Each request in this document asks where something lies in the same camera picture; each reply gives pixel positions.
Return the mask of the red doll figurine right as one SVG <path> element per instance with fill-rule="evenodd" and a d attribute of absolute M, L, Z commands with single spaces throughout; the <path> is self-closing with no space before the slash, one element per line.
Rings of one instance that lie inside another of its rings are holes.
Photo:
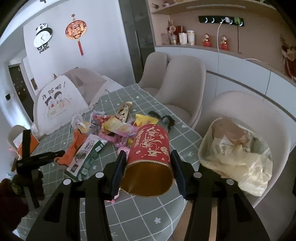
<path fill-rule="evenodd" d="M 225 35 L 221 37 L 220 49 L 229 51 L 228 39 Z"/>

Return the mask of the green checkered tablecloth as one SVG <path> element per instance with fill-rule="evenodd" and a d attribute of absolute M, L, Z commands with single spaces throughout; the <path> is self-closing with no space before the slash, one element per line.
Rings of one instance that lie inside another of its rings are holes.
<path fill-rule="evenodd" d="M 137 84 L 104 95 L 94 129 L 66 170 L 54 161 L 74 146 L 66 125 L 17 162 L 25 183 L 43 171 L 45 201 L 18 226 L 24 240 L 168 240 L 187 199 L 177 163 L 199 167 L 201 136 Z"/>

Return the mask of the red snack wrapper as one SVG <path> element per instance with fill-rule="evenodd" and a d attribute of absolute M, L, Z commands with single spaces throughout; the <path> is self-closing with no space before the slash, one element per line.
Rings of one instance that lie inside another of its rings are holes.
<path fill-rule="evenodd" d="M 90 116 L 90 123 L 95 126 L 102 126 L 102 124 L 110 118 L 104 111 L 93 111 Z"/>

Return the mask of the orange snack bag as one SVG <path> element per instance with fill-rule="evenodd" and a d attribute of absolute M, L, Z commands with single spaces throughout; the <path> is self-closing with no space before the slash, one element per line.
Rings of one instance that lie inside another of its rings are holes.
<path fill-rule="evenodd" d="M 74 130 L 74 140 L 72 144 L 69 146 L 68 150 L 62 157 L 56 157 L 54 159 L 61 166 L 69 167 L 75 154 L 79 150 L 79 148 L 83 145 L 88 135 L 85 133 L 81 133 L 79 129 Z"/>

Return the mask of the pink candy wrapper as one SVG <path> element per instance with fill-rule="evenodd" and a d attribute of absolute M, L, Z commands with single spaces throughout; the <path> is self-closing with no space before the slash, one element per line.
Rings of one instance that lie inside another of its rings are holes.
<path fill-rule="evenodd" d="M 105 131 L 101 129 L 98 134 L 99 137 L 113 143 L 116 147 L 125 147 L 127 145 L 128 137 L 122 137 L 118 134 Z"/>

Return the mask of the long beige snack stick wrapper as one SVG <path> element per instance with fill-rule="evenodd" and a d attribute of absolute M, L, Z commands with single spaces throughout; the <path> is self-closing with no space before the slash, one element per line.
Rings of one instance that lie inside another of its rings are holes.
<path fill-rule="evenodd" d="M 119 119 L 121 122 L 125 123 L 127 120 L 128 113 L 130 111 L 130 108 L 132 107 L 131 101 L 124 102 L 121 107 L 118 109 L 115 117 Z"/>

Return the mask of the beige chair behind cover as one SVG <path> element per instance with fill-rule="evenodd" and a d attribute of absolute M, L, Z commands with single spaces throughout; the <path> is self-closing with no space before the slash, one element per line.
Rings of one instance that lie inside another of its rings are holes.
<path fill-rule="evenodd" d="M 96 103 L 106 93 L 107 80 L 94 71 L 73 68 L 64 75 L 73 82 L 88 105 Z"/>

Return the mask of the beige chair middle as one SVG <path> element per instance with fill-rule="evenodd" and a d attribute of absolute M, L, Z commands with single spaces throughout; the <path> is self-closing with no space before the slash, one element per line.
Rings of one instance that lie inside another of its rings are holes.
<path fill-rule="evenodd" d="M 155 99 L 180 120 L 193 127 L 201 115 L 206 82 L 204 62 L 192 56 L 177 56 L 168 63 Z"/>

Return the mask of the panda wall clock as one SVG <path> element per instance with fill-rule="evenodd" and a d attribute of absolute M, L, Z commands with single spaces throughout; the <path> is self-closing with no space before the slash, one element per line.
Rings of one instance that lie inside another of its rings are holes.
<path fill-rule="evenodd" d="M 33 45 L 41 54 L 49 48 L 48 42 L 51 40 L 53 35 L 53 30 L 48 27 L 48 24 L 40 24 L 36 28 L 36 36 L 34 38 Z"/>

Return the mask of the red gold paper cup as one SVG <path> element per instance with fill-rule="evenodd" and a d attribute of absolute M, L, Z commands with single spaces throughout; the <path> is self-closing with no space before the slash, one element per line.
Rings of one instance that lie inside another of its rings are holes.
<path fill-rule="evenodd" d="M 142 126 L 133 139 L 120 188 L 134 196 L 156 197 L 173 182 L 167 131 L 159 125 Z"/>

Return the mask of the red doll figurine left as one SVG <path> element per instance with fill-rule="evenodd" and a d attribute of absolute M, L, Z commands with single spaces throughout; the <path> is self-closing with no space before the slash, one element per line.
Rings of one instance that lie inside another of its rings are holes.
<path fill-rule="evenodd" d="M 212 47 L 210 36 L 207 33 L 204 35 L 203 46 Z"/>

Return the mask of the beige chair near bin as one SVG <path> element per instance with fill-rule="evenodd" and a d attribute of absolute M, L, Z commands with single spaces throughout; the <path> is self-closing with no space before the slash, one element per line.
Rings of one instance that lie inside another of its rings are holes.
<path fill-rule="evenodd" d="M 260 197 L 247 194 L 253 207 L 256 207 L 281 175 L 290 154 L 290 134 L 283 115 L 271 104 L 241 91 L 227 91 L 219 94 L 209 107 L 201 113 L 195 130 L 204 136 L 210 124 L 219 117 L 234 118 L 263 137 L 270 147 L 273 158 L 273 174 L 266 191 Z"/>

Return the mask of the red doll figurine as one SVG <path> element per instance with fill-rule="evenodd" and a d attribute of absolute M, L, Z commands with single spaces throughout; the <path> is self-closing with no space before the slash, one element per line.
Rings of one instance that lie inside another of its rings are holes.
<path fill-rule="evenodd" d="M 220 49 L 229 51 L 228 39 L 225 35 L 221 37 Z"/>
<path fill-rule="evenodd" d="M 207 33 L 204 35 L 203 46 L 212 47 L 210 36 Z"/>

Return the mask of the white yellow paper box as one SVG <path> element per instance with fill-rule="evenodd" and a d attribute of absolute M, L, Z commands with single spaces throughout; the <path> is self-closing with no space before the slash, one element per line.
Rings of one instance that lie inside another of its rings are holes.
<path fill-rule="evenodd" d="M 85 121 L 80 114 L 73 116 L 71 126 L 78 129 L 82 134 L 90 134 L 90 123 Z"/>

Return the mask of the yellow snack wrapper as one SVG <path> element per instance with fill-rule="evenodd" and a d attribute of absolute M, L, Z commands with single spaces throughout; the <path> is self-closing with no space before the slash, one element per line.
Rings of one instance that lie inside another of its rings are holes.
<path fill-rule="evenodd" d="M 151 116 L 143 115 L 143 114 L 136 114 L 135 115 L 135 122 L 133 123 L 133 126 L 136 126 L 138 128 L 148 125 L 148 124 L 154 124 L 156 125 L 159 122 L 157 118 L 153 118 Z"/>

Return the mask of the yellow potato chips bag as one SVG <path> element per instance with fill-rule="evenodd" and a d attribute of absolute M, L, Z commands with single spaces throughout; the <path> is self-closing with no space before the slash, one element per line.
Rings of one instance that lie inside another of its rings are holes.
<path fill-rule="evenodd" d="M 137 133 L 138 127 L 128 123 L 123 123 L 115 116 L 111 116 L 107 121 L 102 124 L 102 127 L 112 133 L 122 137 L 130 137 Z"/>

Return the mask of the white cup pair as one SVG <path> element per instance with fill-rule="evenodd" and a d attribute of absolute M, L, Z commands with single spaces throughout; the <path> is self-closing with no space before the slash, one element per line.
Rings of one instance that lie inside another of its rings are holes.
<path fill-rule="evenodd" d="M 179 33 L 180 45 L 195 45 L 195 32 L 187 30 L 185 33 Z"/>

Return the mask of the green white milk carton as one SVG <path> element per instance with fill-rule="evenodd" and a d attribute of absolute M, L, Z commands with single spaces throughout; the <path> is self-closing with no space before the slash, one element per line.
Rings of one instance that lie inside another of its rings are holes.
<path fill-rule="evenodd" d="M 70 166 L 65 170 L 64 174 L 75 181 L 86 179 L 88 171 L 107 142 L 107 140 L 97 135 L 90 134 L 74 155 Z"/>

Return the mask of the black power strip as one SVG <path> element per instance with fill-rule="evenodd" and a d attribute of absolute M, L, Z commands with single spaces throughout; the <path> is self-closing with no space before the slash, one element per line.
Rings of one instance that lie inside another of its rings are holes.
<path fill-rule="evenodd" d="M 233 16 L 198 16 L 200 23 L 205 24 L 227 24 L 238 27 L 244 27 L 244 19 Z"/>

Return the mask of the red chinese knot ornament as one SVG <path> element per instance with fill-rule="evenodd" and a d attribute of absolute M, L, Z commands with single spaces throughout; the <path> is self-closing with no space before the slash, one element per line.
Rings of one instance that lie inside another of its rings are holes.
<path fill-rule="evenodd" d="M 80 42 L 80 38 L 85 34 L 87 30 L 87 25 L 83 20 L 78 20 L 75 18 L 75 14 L 71 15 L 72 21 L 67 25 L 65 29 L 65 35 L 71 40 L 76 40 L 78 43 L 80 55 L 83 56 L 84 52 Z"/>

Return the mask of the beige chair far left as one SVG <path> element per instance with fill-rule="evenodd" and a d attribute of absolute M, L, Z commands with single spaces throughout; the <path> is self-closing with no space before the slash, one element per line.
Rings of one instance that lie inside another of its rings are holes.
<path fill-rule="evenodd" d="M 168 65 L 167 54 L 164 52 L 153 52 L 146 59 L 139 87 L 155 96 L 163 83 Z"/>

